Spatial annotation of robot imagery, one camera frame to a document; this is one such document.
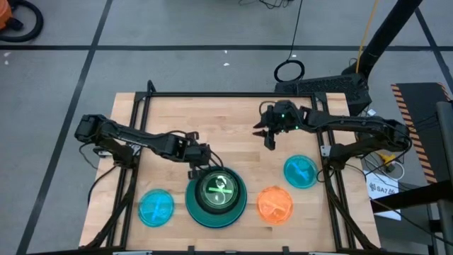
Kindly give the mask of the small green translucent plate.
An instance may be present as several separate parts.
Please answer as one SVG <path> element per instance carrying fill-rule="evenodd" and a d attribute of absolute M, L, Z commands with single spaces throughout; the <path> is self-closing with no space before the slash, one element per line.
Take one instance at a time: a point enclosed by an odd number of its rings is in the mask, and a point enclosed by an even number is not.
<path fill-rule="evenodd" d="M 225 210 L 239 194 L 236 179 L 226 171 L 213 171 L 206 175 L 199 190 L 201 201 L 214 210 Z"/>

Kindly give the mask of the orange vacuum cleaner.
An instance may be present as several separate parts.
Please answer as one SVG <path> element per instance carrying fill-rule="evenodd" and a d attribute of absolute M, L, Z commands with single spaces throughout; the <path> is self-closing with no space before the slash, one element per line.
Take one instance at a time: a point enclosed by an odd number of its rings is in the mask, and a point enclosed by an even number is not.
<path fill-rule="evenodd" d="M 0 0 L 0 30 L 6 28 L 8 20 L 12 17 L 12 10 L 8 0 Z"/>

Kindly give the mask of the grey metal post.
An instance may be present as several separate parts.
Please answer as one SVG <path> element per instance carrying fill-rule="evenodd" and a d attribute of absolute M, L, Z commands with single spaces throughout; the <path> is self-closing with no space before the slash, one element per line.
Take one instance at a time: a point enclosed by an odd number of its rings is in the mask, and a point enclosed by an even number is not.
<path fill-rule="evenodd" d="M 453 101 L 436 103 L 442 144 L 449 175 L 443 198 L 437 201 L 440 226 L 444 238 L 445 255 L 453 255 Z"/>

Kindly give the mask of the thick black pole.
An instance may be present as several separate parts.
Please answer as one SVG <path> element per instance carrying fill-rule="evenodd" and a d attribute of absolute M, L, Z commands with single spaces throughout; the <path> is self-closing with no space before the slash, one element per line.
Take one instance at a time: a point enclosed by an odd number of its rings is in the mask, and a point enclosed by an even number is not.
<path fill-rule="evenodd" d="M 397 0 L 396 4 L 384 19 L 365 51 L 356 62 L 359 74 L 368 77 L 374 65 L 398 35 L 409 18 L 415 13 L 423 0 Z"/>

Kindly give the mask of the small cyan translucent plate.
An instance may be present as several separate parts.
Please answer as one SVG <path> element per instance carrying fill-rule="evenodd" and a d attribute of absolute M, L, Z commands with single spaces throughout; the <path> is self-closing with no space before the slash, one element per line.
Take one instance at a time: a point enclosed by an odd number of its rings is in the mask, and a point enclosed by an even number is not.
<path fill-rule="evenodd" d="M 286 181 L 298 189 L 311 188 L 316 182 L 317 165 L 312 159 L 301 154 L 288 158 L 283 167 Z"/>
<path fill-rule="evenodd" d="M 168 191 L 153 189 L 140 199 L 138 216 L 147 227 L 161 227 L 172 218 L 174 209 L 174 199 Z"/>

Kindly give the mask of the black aluminium table frame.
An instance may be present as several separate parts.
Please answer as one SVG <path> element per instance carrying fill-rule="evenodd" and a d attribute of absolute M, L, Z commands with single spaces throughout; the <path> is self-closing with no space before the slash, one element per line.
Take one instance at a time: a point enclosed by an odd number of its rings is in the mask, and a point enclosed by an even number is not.
<path fill-rule="evenodd" d="M 284 249 L 334 252 L 338 247 L 359 247 L 340 213 L 328 202 L 321 180 L 311 188 L 298 189 L 290 186 L 283 175 L 284 163 L 290 156 L 303 154 L 320 164 L 321 143 L 334 140 L 350 144 L 354 135 L 341 131 L 322 136 L 291 132 L 277 136 L 276 148 L 270 151 L 263 139 L 255 136 L 253 126 L 260 119 L 264 102 L 277 98 L 275 93 L 157 92 L 145 103 L 141 93 L 118 93 L 110 113 L 114 121 L 128 124 L 135 117 L 137 127 L 149 132 L 199 132 L 200 139 L 244 180 L 248 199 L 234 224 L 221 229 L 204 227 L 191 218 L 185 206 L 188 166 L 144 150 L 135 174 L 134 202 L 117 221 L 113 248 L 154 253 L 193 249 L 197 254 L 204 251 L 264 254 L 282 253 Z M 259 193 L 271 186 L 288 191 L 294 203 L 292 216 L 282 225 L 266 223 L 256 210 Z M 165 225 L 147 227 L 139 220 L 137 202 L 154 188 L 167 190 L 176 209 Z"/>

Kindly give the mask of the hazard striped black platform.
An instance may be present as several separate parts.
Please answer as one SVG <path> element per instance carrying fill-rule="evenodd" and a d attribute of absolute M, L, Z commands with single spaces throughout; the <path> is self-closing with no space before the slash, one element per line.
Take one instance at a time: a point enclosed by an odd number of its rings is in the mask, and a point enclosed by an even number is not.
<path fill-rule="evenodd" d="M 429 184 L 448 181 L 449 172 L 442 131 L 437 118 L 438 102 L 450 102 L 445 86 L 438 82 L 392 84 L 391 90 L 413 148 Z"/>

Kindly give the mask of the black perforated box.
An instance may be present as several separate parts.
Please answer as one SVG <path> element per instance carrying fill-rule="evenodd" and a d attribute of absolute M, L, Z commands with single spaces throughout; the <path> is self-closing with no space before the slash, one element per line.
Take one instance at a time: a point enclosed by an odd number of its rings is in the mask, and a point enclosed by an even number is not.
<path fill-rule="evenodd" d="M 275 85 L 275 93 L 292 95 L 343 93 L 351 115 L 359 115 L 372 102 L 367 80 L 361 74 L 280 82 Z"/>

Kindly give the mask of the white printed paper sheet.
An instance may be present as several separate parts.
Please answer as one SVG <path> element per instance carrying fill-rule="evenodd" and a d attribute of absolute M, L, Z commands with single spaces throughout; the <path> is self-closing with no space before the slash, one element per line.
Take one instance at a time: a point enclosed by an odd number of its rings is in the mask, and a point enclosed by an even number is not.
<path fill-rule="evenodd" d="M 398 182 L 392 178 L 381 174 L 370 173 L 368 170 L 364 170 L 363 173 L 366 176 L 367 192 L 370 198 L 383 198 L 399 192 Z M 400 210 L 397 210 L 396 212 L 390 210 L 386 212 L 375 212 L 374 215 L 390 220 L 401 221 L 400 212 Z"/>

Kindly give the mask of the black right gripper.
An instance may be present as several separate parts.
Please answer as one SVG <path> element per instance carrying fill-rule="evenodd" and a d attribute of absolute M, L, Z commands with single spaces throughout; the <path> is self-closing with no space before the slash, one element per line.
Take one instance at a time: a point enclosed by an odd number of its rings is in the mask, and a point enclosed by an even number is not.
<path fill-rule="evenodd" d="M 260 121 L 253 128 L 261 128 L 253 135 L 264 138 L 264 145 L 269 150 L 275 149 L 275 135 L 302 127 L 302 115 L 289 100 L 263 101 L 259 105 Z"/>

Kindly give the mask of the yellow plug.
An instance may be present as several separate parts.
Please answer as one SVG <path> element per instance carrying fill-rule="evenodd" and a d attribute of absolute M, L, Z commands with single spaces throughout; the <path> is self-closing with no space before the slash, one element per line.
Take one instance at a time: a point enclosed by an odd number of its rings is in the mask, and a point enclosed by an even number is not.
<path fill-rule="evenodd" d="M 383 165 L 385 166 L 385 171 L 392 172 L 394 170 L 392 161 L 396 158 L 396 155 L 395 154 L 383 154 L 383 153 L 379 152 L 378 156 L 380 157 Z"/>

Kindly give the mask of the large teal plastic plate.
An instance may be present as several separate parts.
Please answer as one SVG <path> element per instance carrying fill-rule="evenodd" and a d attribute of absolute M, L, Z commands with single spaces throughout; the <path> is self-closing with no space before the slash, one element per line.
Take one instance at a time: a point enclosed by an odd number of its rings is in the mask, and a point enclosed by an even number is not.
<path fill-rule="evenodd" d="M 185 205 L 186 208 L 192 218 L 240 218 L 242 213 L 245 210 L 246 207 L 246 202 L 247 202 L 247 190 L 246 190 L 246 185 L 243 182 L 242 178 L 239 176 L 239 179 L 243 183 L 243 188 L 242 190 L 245 192 L 245 195 L 243 196 L 242 200 L 239 202 L 239 204 L 230 212 L 227 212 L 225 214 L 221 215 L 213 215 L 211 213 L 205 212 L 204 210 L 201 209 L 201 207 L 197 204 L 195 200 L 195 183 L 198 181 L 200 178 L 192 180 L 189 182 L 186 192 L 185 192 Z"/>

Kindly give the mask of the small orange translucent plate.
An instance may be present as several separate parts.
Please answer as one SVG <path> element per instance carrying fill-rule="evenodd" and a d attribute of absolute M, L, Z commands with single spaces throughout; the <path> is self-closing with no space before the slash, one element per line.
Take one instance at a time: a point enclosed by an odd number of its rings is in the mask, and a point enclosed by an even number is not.
<path fill-rule="evenodd" d="M 270 186 L 258 194 L 256 210 L 264 222 L 271 225 L 283 225 L 292 216 L 294 202 L 285 189 Z"/>

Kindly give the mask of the black crossbeam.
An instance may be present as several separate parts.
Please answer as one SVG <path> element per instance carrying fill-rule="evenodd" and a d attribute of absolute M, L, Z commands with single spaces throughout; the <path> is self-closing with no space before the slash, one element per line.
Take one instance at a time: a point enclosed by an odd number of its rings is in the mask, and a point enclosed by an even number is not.
<path fill-rule="evenodd" d="M 372 199 L 371 205 L 374 213 L 381 213 L 436 203 L 439 200 L 453 202 L 453 183 L 451 181 L 441 181 L 429 186 L 418 187 L 382 198 Z"/>

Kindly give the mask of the black plastic plate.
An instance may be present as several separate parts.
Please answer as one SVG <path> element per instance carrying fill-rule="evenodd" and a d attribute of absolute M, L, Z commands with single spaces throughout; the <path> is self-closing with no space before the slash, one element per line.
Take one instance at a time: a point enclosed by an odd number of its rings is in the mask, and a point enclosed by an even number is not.
<path fill-rule="evenodd" d="M 226 171 L 226 172 L 230 173 L 236 179 L 236 182 L 238 185 L 239 194 L 237 195 L 236 200 L 234 201 L 234 203 L 231 206 L 227 207 L 225 210 L 214 210 L 213 208 L 206 206 L 200 199 L 200 194 L 199 194 L 200 183 L 206 175 L 208 175 L 209 173 L 211 173 L 213 171 Z M 211 213 L 213 215 L 221 215 L 221 214 L 225 214 L 225 213 L 232 211 L 239 204 L 239 202 L 242 200 L 243 196 L 245 195 L 245 192 L 242 190 L 243 183 L 239 179 L 239 176 L 235 172 L 233 172 L 231 169 L 226 169 L 226 168 L 214 168 L 213 170 L 208 171 L 206 175 L 201 177 L 195 183 L 195 200 L 196 200 L 197 204 L 201 207 L 202 210 L 204 210 L 207 213 Z"/>

